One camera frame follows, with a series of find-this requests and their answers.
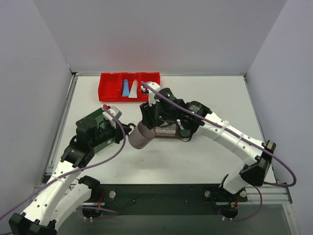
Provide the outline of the blue toothpaste tube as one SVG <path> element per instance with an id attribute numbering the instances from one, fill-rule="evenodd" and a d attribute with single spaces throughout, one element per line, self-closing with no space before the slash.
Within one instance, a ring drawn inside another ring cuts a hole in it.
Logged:
<path id="1" fill-rule="evenodd" d="M 123 90 L 122 90 L 122 97 L 128 97 L 130 94 L 130 89 L 129 89 L 129 82 L 127 79 L 123 80 Z"/>

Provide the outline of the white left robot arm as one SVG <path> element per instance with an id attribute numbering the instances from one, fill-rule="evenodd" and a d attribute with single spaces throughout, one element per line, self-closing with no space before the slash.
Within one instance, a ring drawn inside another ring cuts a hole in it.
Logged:
<path id="1" fill-rule="evenodd" d="M 85 201 L 100 197 L 100 182 L 84 176 L 65 194 L 95 153 L 111 143 L 126 143 L 131 127 L 116 117 L 84 117 L 76 122 L 76 135 L 70 140 L 48 182 L 33 196 L 32 203 L 14 213 L 9 226 L 14 235 L 55 235 L 66 219 Z"/>

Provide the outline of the white toothpaste tube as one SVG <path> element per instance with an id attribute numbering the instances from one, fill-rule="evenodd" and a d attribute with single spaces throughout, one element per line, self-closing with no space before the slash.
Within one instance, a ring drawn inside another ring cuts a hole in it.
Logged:
<path id="1" fill-rule="evenodd" d="M 130 93 L 128 98 L 136 99 L 137 98 L 137 88 L 138 88 L 138 81 L 135 79 L 132 83 L 132 87 L 130 89 Z"/>

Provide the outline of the clear plastic bag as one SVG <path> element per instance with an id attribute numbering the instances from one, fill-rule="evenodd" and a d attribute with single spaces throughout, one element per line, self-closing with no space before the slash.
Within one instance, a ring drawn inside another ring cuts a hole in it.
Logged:
<path id="1" fill-rule="evenodd" d="M 166 124 L 155 128 L 155 135 L 159 138 L 175 138 L 177 126 L 175 124 Z"/>

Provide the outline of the translucent purple cup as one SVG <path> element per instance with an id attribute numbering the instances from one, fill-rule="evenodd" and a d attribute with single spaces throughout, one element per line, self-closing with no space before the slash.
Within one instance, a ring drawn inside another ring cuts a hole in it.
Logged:
<path id="1" fill-rule="evenodd" d="M 155 138 L 153 129 L 148 129 L 141 122 L 129 134 L 129 144 L 135 149 L 142 149 L 147 146 Z"/>

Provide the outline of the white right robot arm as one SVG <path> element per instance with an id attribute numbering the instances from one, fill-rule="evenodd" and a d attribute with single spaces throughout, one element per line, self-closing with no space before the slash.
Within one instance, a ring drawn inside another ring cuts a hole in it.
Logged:
<path id="1" fill-rule="evenodd" d="M 224 177 L 220 185 L 224 191 L 236 195 L 247 185 L 263 185 L 272 162 L 271 154 L 276 147 L 274 143 L 251 138 L 200 102 L 184 102 L 176 98 L 169 88 L 158 87 L 160 95 L 144 86 L 140 89 L 148 95 L 148 101 L 140 105 L 142 123 L 148 129 L 164 123 L 176 124 L 186 139 L 191 140 L 198 133 L 217 142 L 243 161 L 242 168 Z"/>

